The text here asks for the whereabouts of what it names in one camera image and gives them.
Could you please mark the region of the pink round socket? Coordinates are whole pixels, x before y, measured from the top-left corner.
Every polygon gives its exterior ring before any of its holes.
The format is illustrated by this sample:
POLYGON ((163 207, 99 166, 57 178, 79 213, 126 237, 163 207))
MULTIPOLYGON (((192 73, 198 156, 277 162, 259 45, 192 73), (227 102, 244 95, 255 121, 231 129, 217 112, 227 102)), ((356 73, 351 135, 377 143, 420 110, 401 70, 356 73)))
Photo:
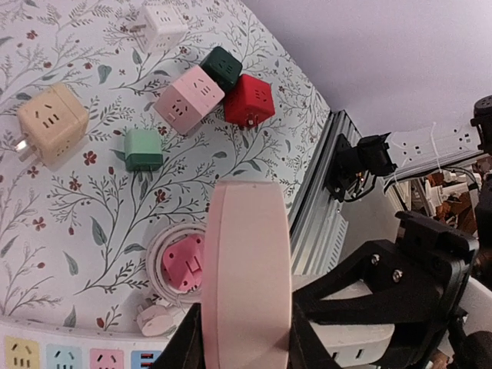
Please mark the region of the pink round socket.
POLYGON ((279 184, 217 183, 204 236, 202 269, 206 367, 287 367, 291 248, 279 184))

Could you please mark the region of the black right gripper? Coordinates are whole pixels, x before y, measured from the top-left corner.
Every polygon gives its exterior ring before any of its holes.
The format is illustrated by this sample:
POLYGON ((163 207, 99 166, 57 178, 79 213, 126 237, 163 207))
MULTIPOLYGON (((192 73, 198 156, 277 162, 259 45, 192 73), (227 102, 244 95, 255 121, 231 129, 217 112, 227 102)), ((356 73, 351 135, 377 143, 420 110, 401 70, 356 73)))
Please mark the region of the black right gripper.
POLYGON ((386 323, 394 333, 380 364, 423 364, 455 316, 478 242, 413 211, 396 214, 394 244, 367 241, 335 269, 297 290, 294 302, 316 323, 386 323), (328 300, 362 281, 370 294, 328 300))

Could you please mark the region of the white cube socket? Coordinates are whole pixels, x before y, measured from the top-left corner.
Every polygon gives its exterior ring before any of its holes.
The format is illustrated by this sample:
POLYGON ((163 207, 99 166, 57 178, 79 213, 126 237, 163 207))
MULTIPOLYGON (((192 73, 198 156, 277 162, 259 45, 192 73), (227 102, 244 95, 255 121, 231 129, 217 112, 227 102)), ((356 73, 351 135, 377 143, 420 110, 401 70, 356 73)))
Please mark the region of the white cube socket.
POLYGON ((145 4, 129 32, 143 52, 168 52, 186 36, 188 25, 171 5, 145 4))

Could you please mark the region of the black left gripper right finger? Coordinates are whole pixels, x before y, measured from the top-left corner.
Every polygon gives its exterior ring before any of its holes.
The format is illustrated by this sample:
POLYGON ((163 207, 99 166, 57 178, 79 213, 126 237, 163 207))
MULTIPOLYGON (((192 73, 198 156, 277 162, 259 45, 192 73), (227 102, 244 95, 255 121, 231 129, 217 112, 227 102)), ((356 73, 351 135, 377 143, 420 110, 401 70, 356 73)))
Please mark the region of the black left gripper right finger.
POLYGON ((288 368, 341 369, 299 307, 292 308, 288 368))

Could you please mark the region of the red cube socket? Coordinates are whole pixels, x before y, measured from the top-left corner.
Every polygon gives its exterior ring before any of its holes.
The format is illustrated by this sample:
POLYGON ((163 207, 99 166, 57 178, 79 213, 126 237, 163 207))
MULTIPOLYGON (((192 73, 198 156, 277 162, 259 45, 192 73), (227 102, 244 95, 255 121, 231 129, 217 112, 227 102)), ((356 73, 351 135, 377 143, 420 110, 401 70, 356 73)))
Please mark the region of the red cube socket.
POLYGON ((225 96, 224 119, 227 123, 253 128, 274 115, 271 85, 251 75, 241 75, 225 96))

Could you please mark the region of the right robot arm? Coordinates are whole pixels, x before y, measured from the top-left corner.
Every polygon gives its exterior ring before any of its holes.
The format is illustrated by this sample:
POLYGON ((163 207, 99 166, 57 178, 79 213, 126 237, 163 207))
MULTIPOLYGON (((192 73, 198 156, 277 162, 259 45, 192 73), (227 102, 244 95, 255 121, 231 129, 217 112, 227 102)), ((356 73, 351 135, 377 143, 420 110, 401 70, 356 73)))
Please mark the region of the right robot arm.
MULTIPOLYGON (((351 144, 341 132, 346 113, 329 115, 321 146, 291 208, 291 240, 302 234, 323 201, 350 203, 358 175, 392 181, 421 176, 491 152, 491 99, 474 105, 465 125, 372 135, 351 144)), ((288 366, 336 368, 314 331, 324 327, 392 324, 395 332, 374 365, 423 368, 443 339, 453 348, 453 368, 491 366, 490 291, 479 303, 466 293, 477 286, 472 271, 480 248, 491 245, 491 185, 480 190, 477 232, 471 237, 413 211, 399 211, 395 241, 367 241, 334 270, 296 291, 288 366)))

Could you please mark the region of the pink cube socket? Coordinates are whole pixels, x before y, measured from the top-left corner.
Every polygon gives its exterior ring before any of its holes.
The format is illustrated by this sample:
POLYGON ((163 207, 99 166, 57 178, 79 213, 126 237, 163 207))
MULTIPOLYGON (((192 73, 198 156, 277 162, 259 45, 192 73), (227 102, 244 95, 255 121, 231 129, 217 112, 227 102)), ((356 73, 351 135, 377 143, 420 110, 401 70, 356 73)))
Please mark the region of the pink cube socket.
POLYGON ((153 108, 177 133, 187 135, 224 96, 218 84, 196 65, 171 83, 153 108))

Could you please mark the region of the beige cube socket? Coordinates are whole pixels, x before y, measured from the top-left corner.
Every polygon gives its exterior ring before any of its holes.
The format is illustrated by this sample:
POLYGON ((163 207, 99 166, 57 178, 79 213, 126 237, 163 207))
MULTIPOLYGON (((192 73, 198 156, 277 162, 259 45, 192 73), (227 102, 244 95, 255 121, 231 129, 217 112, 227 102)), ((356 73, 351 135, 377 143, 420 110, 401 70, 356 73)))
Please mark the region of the beige cube socket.
POLYGON ((22 134, 44 165, 54 165, 85 136, 88 111, 61 82, 47 87, 17 110, 22 134))

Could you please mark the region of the white colourful power strip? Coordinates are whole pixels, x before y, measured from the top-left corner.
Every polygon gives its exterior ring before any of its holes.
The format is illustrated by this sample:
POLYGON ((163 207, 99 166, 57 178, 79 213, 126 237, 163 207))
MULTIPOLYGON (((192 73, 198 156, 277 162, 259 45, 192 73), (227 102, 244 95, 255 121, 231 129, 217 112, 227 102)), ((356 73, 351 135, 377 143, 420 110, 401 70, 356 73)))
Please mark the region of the white colourful power strip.
POLYGON ((1 318, 2 368, 150 368, 175 332, 144 337, 1 318))

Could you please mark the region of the floral table mat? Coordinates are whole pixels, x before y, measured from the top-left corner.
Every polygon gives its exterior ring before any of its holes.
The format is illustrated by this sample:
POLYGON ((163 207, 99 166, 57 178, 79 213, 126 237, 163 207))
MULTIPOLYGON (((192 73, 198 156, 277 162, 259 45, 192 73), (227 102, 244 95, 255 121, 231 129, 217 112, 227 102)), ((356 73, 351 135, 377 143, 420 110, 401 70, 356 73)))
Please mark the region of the floral table mat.
POLYGON ((135 330, 148 293, 148 229, 203 220, 223 178, 272 180, 291 207, 330 108, 240 1, 176 1, 188 33, 143 52, 140 1, 1 3, 1 314, 64 327, 135 330), (252 130, 216 108, 186 138, 158 117, 160 91, 216 46, 271 85, 275 115, 252 130), (79 149, 56 168, 21 161, 18 108, 62 82, 88 111, 79 149), (125 169, 131 129, 156 130, 164 163, 125 169))

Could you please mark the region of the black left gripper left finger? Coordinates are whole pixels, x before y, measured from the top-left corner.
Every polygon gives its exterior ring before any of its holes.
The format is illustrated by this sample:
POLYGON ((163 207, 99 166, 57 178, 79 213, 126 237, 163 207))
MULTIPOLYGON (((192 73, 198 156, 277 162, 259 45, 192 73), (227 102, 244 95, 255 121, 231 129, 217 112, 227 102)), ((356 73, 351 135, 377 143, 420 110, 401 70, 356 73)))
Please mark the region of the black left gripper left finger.
POLYGON ((193 304, 152 369, 203 369, 201 305, 193 304))

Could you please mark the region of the pink heart adapter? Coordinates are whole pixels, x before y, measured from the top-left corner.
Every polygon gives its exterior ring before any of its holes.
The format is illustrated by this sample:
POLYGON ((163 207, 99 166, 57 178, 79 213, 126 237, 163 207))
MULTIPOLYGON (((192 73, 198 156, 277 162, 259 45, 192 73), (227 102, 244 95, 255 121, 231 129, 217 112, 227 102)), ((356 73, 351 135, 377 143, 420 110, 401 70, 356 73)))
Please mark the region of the pink heart adapter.
POLYGON ((201 286, 204 238, 190 234, 168 246, 161 258, 165 281, 174 289, 186 292, 201 286))

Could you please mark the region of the green cube adapter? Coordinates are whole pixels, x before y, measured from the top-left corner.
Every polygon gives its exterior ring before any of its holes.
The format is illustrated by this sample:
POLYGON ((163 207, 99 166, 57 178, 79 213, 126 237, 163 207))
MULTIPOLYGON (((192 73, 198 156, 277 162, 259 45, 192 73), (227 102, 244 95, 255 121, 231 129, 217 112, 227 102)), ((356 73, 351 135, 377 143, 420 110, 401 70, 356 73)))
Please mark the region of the green cube adapter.
POLYGON ((125 135, 124 146, 128 172, 154 172, 164 163, 161 136, 156 130, 131 129, 125 135))

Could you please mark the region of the dark green cube socket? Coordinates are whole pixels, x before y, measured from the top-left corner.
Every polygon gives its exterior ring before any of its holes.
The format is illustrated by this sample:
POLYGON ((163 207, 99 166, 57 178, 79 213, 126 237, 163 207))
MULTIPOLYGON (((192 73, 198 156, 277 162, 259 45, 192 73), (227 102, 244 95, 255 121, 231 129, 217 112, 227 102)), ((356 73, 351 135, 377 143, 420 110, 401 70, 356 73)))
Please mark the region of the dark green cube socket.
POLYGON ((214 47, 199 65, 227 94, 237 84, 243 65, 221 46, 214 47))

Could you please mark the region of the white adapter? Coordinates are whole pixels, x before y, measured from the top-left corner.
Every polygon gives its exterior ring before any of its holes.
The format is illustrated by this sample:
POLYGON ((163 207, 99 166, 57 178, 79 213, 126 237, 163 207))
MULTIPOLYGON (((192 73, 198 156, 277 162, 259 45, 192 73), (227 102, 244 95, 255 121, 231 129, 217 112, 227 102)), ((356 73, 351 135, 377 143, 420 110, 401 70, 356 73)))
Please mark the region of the white adapter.
MULTIPOLYGON (((322 277, 321 275, 293 275, 292 291, 322 277)), ((372 294, 363 281, 357 281, 322 300, 344 300, 372 294)), ((327 352, 341 367, 372 364, 384 356, 393 336, 394 324, 321 325, 311 327, 327 352)))

